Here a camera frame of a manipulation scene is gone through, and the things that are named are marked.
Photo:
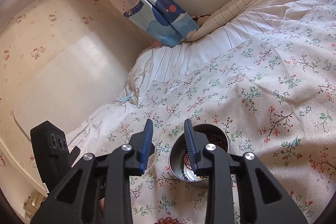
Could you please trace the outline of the round silver metal tin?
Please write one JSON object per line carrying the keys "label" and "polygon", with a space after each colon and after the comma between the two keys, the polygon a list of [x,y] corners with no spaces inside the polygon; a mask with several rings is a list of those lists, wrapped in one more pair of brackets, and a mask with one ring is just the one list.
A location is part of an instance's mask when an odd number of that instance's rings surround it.
{"label": "round silver metal tin", "polygon": [[197,171],[196,173],[190,167],[189,156],[187,153],[184,131],[175,141],[169,155],[169,167],[173,175],[192,186],[206,188],[209,180],[206,173],[213,167],[212,161],[205,156],[205,146],[214,145],[227,153],[234,154],[235,150],[228,139],[224,129],[214,124],[201,123],[193,126],[197,149]]}

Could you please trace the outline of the blue face mask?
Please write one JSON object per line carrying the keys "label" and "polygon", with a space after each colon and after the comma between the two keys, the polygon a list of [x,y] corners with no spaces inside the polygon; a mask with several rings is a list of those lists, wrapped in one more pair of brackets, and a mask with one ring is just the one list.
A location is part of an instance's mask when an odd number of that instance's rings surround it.
{"label": "blue face mask", "polygon": [[120,102],[120,104],[124,104],[125,102],[129,101],[133,96],[133,93],[128,94],[125,98],[123,98]]}

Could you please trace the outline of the white striped duvet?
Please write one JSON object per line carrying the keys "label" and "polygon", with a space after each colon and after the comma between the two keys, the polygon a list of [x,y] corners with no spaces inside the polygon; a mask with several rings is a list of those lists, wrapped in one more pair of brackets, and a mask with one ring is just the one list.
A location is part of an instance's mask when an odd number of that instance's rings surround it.
{"label": "white striped duvet", "polygon": [[[173,48],[158,46],[144,50],[129,72],[124,90],[113,97],[112,103],[99,107],[80,127],[67,134],[68,147],[72,149],[77,145],[84,148],[96,131],[98,123],[95,119],[104,112],[118,109],[118,117],[124,118],[130,106],[145,96],[146,88],[153,80],[166,82],[178,75],[188,75],[250,37],[272,31],[287,20],[300,20],[310,9],[333,2],[335,0],[294,0],[281,6],[280,15],[266,10],[247,12],[194,42],[183,42]],[[121,105],[121,100],[130,93],[133,93],[132,98]]]}

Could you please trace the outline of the floral bed sheet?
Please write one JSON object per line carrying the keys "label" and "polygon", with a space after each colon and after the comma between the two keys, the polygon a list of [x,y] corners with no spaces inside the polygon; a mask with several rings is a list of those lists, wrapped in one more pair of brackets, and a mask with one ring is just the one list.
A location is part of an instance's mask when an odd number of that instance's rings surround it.
{"label": "floral bed sheet", "polygon": [[169,154],[193,125],[220,127],[234,153],[254,153],[309,223],[335,192],[335,1],[251,36],[196,71],[154,81],[104,142],[109,152],[153,121],[155,153],[130,180],[134,223],[203,223],[208,193],[178,180]]}

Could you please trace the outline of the striped beige pillow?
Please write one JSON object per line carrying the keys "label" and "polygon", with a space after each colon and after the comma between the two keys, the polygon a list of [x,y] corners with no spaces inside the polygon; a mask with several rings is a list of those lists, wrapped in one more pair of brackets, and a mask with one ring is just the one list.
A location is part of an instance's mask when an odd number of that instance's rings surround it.
{"label": "striped beige pillow", "polygon": [[274,12],[280,15],[281,6],[287,5],[294,0],[232,0],[211,14],[195,15],[192,19],[199,26],[186,39],[187,42],[194,42],[210,34],[214,30],[233,22],[238,16],[247,12],[259,12],[262,10]]}

